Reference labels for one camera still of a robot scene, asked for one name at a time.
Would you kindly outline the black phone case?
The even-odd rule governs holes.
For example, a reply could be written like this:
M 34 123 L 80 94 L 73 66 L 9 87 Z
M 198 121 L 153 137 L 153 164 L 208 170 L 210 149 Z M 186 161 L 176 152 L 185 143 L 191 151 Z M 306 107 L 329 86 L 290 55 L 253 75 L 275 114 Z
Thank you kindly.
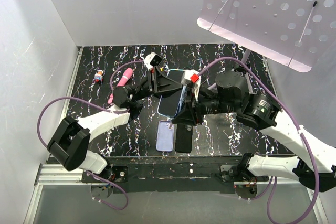
M 192 151 L 193 127 L 178 124 L 175 136 L 175 151 L 188 154 Z

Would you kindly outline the phone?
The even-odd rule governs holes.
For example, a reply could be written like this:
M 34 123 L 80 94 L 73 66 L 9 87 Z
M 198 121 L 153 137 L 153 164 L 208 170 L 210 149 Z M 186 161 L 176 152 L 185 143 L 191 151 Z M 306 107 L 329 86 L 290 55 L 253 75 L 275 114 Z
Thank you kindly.
M 171 69 L 168 71 L 167 77 L 181 83 L 184 72 L 185 70 L 181 69 Z M 161 96 L 157 109 L 158 114 L 168 118 L 174 118 L 182 109 L 185 92 L 185 87 L 183 87 L 178 91 Z

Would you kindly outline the lilac phone case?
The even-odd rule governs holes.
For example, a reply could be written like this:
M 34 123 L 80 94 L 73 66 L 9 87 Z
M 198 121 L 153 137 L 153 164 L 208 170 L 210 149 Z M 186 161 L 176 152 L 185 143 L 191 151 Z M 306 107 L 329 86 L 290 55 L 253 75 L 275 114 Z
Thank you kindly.
M 171 152 L 174 143 L 174 125 L 171 121 L 160 121 L 157 127 L 156 150 Z

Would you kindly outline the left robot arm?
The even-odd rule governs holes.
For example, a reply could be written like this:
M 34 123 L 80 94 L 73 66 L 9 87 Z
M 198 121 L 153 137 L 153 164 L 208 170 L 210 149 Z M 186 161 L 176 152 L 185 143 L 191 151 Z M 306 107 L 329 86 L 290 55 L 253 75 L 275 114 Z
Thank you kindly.
M 112 175 L 109 162 L 100 154 L 90 151 L 89 144 L 99 135 L 137 118 L 143 108 L 139 100 L 152 95 L 158 98 L 172 95 L 182 87 L 181 82 L 153 67 L 139 84 L 115 87 L 113 105 L 108 109 L 84 118 L 64 118 L 49 141 L 47 150 L 67 171 L 77 168 L 88 170 L 98 181 L 106 182 Z

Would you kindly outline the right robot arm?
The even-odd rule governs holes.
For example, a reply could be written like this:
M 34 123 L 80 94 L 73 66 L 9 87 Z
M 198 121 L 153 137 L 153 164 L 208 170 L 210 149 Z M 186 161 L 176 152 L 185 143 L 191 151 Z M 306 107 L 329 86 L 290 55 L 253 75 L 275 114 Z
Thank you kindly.
M 187 95 L 173 123 L 196 126 L 205 115 L 235 113 L 238 122 L 270 136 L 294 154 L 277 158 L 246 153 L 237 166 L 224 173 L 226 176 L 246 181 L 261 176 L 284 177 L 319 192 L 335 188 L 335 148 L 296 127 L 272 97 L 250 93 L 245 77 L 233 71 L 218 74 L 216 92 L 203 88 L 194 70 L 186 70 L 178 82 Z

